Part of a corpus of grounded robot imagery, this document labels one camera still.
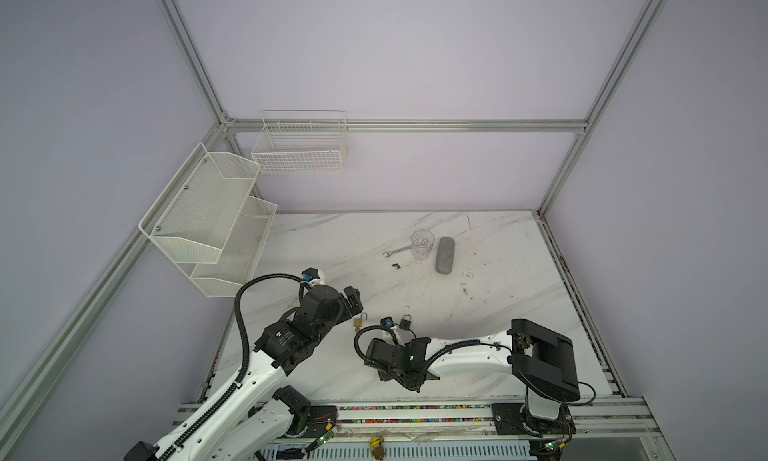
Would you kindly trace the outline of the clear plastic cup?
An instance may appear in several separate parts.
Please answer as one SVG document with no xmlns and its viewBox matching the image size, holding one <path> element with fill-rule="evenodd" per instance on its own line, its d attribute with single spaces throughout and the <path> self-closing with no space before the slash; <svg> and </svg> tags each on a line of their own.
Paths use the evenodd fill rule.
<svg viewBox="0 0 768 461">
<path fill-rule="evenodd" d="M 417 230 L 411 235 L 411 254 L 419 261 L 429 258 L 435 243 L 435 236 L 428 230 Z"/>
</svg>

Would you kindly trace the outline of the grey oblong sponge block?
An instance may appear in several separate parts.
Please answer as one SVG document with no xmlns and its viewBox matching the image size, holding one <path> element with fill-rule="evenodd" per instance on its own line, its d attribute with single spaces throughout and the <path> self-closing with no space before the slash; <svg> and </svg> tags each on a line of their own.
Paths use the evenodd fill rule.
<svg viewBox="0 0 768 461">
<path fill-rule="evenodd" d="M 453 270 L 456 243 L 452 237 L 441 237 L 435 258 L 435 271 L 439 274 L 448 275 Z"/>
</svg>

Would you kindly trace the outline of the lower white mesh shelf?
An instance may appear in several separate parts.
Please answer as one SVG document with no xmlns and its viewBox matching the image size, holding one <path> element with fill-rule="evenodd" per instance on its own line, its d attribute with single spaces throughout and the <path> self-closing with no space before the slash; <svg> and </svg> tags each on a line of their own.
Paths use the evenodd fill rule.
<svg viewBox="0 0 768 461">
<path fill-rule="evenodd" d="M 216 264 L 198 264 L 191 281 L 207 298 L 234 297 L 255 276 L 277 205 L 249 196 Z"/>
</svg>

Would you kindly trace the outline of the upper white mesh shelf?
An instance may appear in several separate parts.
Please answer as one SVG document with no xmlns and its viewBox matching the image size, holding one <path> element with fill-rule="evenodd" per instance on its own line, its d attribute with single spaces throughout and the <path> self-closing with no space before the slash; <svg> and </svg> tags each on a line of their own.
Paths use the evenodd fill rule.
<svg viewBox="0 0 768 461">
<path fill-rule="evenodd" d="M 250 159 L 199 144 L 138 229 L 175 264 L 215 264 L 259 171 Z"/>
</svg>

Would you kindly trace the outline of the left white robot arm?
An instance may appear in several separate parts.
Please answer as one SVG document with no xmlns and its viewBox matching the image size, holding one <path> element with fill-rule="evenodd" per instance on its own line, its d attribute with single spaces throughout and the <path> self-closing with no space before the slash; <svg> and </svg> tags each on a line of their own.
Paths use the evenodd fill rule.
<svg viewBox="0 0 768 461">
<path fill-rule="evenodd" d="M 299 284 L 299 307 L 265 328 L 255 344 L 242 314 L 244 293 L 258 283 L 287 279 Z M 310 357 L 334 326 L 363 311 L 358 289 L 339 292 L 324 284 L 315 268 L 301 276 L 274 273 L 256 277 L 240 287 L 234 298 L 234 317 L 242 344 L 242 363 L 228 384 L 196 411 L 179 430 L 155 444 L 140 441 L 127 460 L 202 460 L 212 455 L 237 421 L 272 387 Z"/>
</svg>

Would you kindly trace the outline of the white mesh shelf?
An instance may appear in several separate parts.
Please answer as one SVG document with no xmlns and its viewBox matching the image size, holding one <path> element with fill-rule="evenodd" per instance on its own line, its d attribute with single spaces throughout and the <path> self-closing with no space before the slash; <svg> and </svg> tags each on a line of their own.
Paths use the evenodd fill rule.
<svg viewBox="0 0 768 461">
<path fill-rule="evenodd" d="M 277 205 L 249 196 L 216 264 L 198 264 L 191 281 L 207 298 L 234 297 L 255 276 Z"/>
<path fill-rule="evenodd" d="M 259 171 L 250 159 L 199 144 L 138 229 L 175 264 L 215 264 Z"/>
</svg>

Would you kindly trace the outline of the aluminium frame rail base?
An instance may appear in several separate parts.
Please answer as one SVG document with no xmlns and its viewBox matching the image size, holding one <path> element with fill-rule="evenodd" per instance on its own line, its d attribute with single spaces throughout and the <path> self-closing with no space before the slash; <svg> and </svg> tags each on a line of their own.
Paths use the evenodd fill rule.
<svg viewBox="0 0 768 461">
<path fill-rule="evenodd" d="M 641 398 L 611 396 L 565 406 L 555 421 L 526 420 L 521 399 L 338 403 L 293 417 L 282 404 L 256 405 L 212 460 L 672 460 Z"/>
</svg>

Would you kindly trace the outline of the silver open-end wrench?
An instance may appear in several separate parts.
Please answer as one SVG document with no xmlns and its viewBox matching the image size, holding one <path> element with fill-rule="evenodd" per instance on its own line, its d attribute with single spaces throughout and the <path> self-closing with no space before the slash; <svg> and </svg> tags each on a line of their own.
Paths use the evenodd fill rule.
<svg viewBox="0 0 768 461">
<path fill-rule="evenodd" d="M 410 251 L 410 250 L 411 250 L 411 245 L 407 245 L 407 246 L 403 246 L 403 247 L 400 247 L 400 248 L 397 248 L 397 249 L 394 249 L 394 250 L 385 251 L 385 252 L 382 253 L 382 255 L 385 258 L 389 258 L 389 257 L 391 257 L 391 256 L 393 256 L 395 254 L 399 254 L 401 252 Z"/>
</svg>

